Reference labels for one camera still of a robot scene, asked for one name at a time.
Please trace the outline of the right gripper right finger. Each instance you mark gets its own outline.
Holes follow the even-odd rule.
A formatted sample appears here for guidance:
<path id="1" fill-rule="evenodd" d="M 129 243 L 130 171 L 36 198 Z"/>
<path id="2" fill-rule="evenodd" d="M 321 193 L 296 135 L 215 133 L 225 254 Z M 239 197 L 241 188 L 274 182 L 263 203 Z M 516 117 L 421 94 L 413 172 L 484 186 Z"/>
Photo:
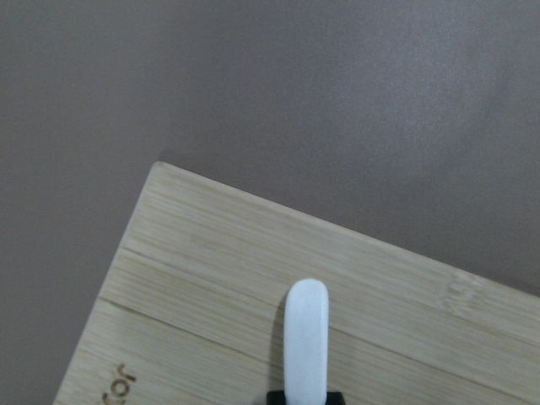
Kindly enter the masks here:
<path id="1" fill-rule="evenodd" d="M 344 405 L 344 395 L 340 391 L 328 391 L 326 405 Z"/>

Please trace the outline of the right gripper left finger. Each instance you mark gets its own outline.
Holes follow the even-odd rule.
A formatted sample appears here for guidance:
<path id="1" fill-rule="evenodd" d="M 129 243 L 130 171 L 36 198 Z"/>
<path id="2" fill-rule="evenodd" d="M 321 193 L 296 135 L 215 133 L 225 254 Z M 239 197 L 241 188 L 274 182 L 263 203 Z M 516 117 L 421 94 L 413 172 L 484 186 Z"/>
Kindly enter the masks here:
<path id="1" fill-rule="evenodd" d="M 266 395 L 266 405 L 286 405 L 287 400 L 285 392 L 283 390 L 279 391 L 269 391 Z"/>

